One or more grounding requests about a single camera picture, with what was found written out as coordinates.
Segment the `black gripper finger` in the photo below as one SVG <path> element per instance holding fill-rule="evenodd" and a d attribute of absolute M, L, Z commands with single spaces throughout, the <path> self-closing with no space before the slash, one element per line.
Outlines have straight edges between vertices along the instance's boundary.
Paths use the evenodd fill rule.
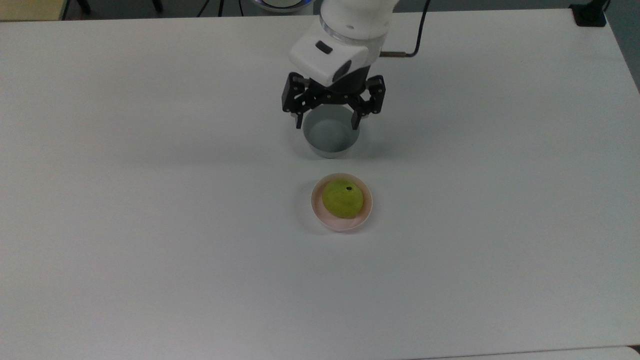
<path fill-rule="evenodd" d="M 352 130 L 358 130 L 361 120 L 369 114 L 379 114 L 382 111 L 386 96 L 386 82 L 384 76 L 375 75 L 350 94 L 350 107 L 353 111 L 350 119 Z"/>
<path fill-rule="evenodd" d="M 295 118 L 295 127 L 302 128 L 304 114 L 320 105 L 322 86 L 312 79 L 307 79 L 297 72 L 287 75 L 281 96 L 281 107 Z"/>

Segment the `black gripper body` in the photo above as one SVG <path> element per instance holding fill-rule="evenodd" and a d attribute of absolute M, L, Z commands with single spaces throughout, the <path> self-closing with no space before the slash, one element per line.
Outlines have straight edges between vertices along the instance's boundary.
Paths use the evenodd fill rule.
<path fill-rule="evenodd" d="M 344 105 L 348 100 L 358 99 L 365 91 L 370 68 L 370 66 L 359 68 L 341 77 L 334 84 L 327 86 L 308 78 L 305 105 Z"/>

